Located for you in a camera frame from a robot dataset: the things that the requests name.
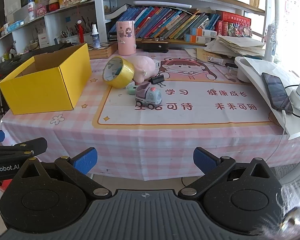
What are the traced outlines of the pink cylindrical humidifier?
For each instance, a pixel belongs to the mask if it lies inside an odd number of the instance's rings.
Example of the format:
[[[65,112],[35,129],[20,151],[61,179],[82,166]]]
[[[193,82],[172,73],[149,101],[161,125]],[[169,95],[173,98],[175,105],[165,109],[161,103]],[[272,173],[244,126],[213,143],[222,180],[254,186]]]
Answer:
[[[118,21],[116,23],[117,48],[121,56],[136,53],[134,21]]]

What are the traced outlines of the white shelf unit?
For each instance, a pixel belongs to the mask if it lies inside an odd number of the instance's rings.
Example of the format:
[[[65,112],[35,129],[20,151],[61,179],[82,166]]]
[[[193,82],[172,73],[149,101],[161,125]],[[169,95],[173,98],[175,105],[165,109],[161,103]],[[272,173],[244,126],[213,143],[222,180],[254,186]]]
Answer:
[[[0,63],[10,48],[13,47],[18,54],[23,54],[32,41],[40,40],[39,36],[43,38],[45,44],[50,46],[65,41],[63,34],[68,36],[77,34],[79,20],[84,31],[88,31],[88,28],[96,23],[94,0],[48,12],[2,36],[0,38]]]

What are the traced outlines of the yellow tape roll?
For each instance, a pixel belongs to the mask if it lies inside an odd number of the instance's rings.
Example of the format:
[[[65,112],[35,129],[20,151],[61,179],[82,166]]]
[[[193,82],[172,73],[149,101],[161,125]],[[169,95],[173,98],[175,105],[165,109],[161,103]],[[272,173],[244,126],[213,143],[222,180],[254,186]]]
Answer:
[[[134,66],[126,59],[116,56],[111,58],[103,70],[103,81],[117,89],[125,88],[134,77]]]

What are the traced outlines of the pink checkered tablecloth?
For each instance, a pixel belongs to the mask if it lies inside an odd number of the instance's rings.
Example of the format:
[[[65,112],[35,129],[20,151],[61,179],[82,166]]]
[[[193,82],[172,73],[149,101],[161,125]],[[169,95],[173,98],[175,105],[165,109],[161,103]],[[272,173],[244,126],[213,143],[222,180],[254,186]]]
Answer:
[[[193,163],[198,146],[238,162],[261,157],[269,166],[300,163],[300,139],[276,124],[254,86],[184,51],[151,58],[166,70],[155,109],[138,107],[125,89],[106,84],[105,59],[90,60],[92,74],[73,110],[14,115],[9,109],[0,123],[4,143],[44,137],[42,161],[94,147],[94,173],[140,180],[199,175]]]

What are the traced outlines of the black yamaha keyboard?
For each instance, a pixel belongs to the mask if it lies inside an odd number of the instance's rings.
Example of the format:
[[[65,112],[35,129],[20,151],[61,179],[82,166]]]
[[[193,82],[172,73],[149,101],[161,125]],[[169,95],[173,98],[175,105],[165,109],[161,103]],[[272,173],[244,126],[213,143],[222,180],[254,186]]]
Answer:
[[[25,61],[27,61],[29,58],[44,54],[44,53],[53,53],[55,51],[68,48],[72,46],[71,43],[61,43],[54,46],[49,46],[42,49],[36,49],[34,51],[25,53],[20,56],[16,56],[12,59],[9,59],[7,61],[4,61],[0,63],[0,81],[3,80],[8,74],[10,74],[12,71],[14,71],[16,68],[18,68],[21,64],[23,64]]]

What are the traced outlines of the white blue spray bottle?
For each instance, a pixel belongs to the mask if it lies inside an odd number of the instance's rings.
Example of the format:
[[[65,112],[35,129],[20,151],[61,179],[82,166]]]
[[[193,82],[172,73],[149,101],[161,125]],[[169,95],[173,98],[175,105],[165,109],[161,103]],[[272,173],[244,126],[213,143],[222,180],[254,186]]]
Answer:
[[[92,24],[91,38],[93,41],[93,48],[94,49],[100,48],[100,46],[101,46],[100,45],[100,37],[99,37],[99,32],[98,32],[96,24]]]

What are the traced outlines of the white usb charger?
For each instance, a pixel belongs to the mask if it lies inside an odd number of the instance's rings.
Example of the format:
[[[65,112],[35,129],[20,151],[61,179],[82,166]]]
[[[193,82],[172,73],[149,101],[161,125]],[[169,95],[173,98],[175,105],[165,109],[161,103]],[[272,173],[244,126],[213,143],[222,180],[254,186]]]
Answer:
[[[155,68],[156,69],[159,69],[160,68],[160,61],[158,61],[158,60],[154,60],[154,63],[155,63]]]

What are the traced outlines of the black binder clip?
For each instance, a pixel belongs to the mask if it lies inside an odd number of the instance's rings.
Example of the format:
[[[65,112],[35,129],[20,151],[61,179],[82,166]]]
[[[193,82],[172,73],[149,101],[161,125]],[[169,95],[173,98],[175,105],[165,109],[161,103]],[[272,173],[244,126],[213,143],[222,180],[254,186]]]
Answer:
[[[153,85],[159,85],[160,87],[165,87],[165,84],[163,84],[165,78],[162,74],[151,77],[148,81]]]

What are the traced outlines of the white laptop stand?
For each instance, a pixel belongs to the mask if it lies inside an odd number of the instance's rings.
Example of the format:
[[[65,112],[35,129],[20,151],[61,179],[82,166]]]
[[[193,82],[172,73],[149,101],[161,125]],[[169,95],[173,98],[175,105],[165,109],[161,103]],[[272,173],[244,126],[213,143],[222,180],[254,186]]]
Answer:
[[[299,83],[300,79],[264,60],[238,56],[235,64],[259,91],[289,138],[300,137],[300,107],[292,103],[286,91],[286,86]]]

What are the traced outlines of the yellow cardboard box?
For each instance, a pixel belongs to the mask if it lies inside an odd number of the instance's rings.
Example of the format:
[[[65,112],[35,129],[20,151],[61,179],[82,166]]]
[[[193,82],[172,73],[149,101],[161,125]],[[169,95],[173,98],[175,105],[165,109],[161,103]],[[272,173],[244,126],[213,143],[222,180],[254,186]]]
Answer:
[[[92,74],[82,43],[31,57],[0,81],[14,115],[73,110]]]

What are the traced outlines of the pink plush pig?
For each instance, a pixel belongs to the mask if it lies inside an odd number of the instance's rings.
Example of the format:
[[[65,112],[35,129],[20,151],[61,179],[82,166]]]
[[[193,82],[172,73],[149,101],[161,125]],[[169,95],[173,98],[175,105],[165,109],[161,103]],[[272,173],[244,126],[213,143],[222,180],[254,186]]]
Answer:
[[[126,58],[134,67],[133,80],[137,85],[158,74],[158,68],[153,59],[147,56],[130,56]]]

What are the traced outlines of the black smartphone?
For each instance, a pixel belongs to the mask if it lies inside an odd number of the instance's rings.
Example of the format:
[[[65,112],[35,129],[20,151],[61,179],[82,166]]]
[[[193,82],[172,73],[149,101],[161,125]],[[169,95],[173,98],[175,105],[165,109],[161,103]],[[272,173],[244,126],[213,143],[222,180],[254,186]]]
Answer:
[[[274,110],[285,111],[286,114],[293,114],[293,107],[281,79],[268,73],[261,74],[266,88],[270,105]]]

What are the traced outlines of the brown retro radio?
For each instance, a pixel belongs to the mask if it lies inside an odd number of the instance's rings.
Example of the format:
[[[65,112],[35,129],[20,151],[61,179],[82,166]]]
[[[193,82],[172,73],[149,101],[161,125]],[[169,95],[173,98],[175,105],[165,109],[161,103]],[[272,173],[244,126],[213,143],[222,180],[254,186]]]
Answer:
[[[167,53],[169,42],[163,37],[144,38],[141,40],[140,48],[150,53]]]

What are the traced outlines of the wooden chess box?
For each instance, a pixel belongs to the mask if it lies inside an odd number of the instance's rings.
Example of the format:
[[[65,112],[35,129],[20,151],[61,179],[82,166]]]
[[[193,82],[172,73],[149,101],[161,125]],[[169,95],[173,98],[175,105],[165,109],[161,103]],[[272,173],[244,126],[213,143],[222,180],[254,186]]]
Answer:
[[[93,48],[93,45],[89,44],[88,50],[91,60],[108,59],[117,51],[117,42],[102,43],[100,48]]]

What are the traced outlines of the stack of papers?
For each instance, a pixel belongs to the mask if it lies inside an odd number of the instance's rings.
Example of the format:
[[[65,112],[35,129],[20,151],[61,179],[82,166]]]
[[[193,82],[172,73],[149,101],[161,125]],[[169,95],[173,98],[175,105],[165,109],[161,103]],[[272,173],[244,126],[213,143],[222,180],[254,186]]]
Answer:
[[[205,51],[230,57],[253,56],[264,57],[265,44],[250,37],[231,37],[218,35],[206,44]]]

